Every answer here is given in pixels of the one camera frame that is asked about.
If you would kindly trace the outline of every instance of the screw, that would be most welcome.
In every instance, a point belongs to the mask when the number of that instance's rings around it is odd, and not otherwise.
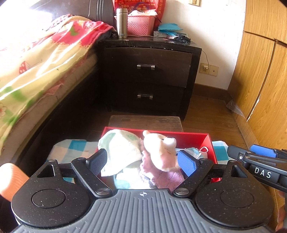
[[[104,195],[108,195],[110,193],[110,189],[109,188],[100,188],[97,189],[96,194],[104,196]]]
[[[178,188],[174,191],[177,195],[183,196],[189,194],[188,189],[186,188]]]

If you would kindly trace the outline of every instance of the gray ribbed plate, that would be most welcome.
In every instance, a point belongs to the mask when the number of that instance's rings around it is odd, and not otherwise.
[[[261,226],[251,230],[228,230],[203,219],[188,199],[172,197],[166,189],[120,189],[98,199],[81,219],[57,229],[19,226],[16,233],[268,233]]]

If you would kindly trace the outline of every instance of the plush toy ear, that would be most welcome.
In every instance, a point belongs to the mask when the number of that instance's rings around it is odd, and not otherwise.
[[[147,131],[147,130],[144,130],[143,131],[143,136],[145,137],[147,134],[149,134],[150,132],[149,131]]]

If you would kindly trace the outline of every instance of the drawer handle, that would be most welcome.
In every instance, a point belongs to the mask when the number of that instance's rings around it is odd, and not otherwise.
[[[153,99],[153,95],[149,95],[149,94],[138,94],[137,98],[140,99],[141,97],[148,97],[150,100]]]
[[[140,64],[137,64],[137,69],[141,69],[142,67],[150,68],[151,70],[155,70],[156,69],[155,65],[140,65]]]

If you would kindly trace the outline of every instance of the mask ear loop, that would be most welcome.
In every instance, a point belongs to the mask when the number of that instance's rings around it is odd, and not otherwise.
[[[201,153],[207,153],[208,152],[208,148],[206,146],[203,146],[200,148],[199,152],[200,152],[199,156],[201,156]]]

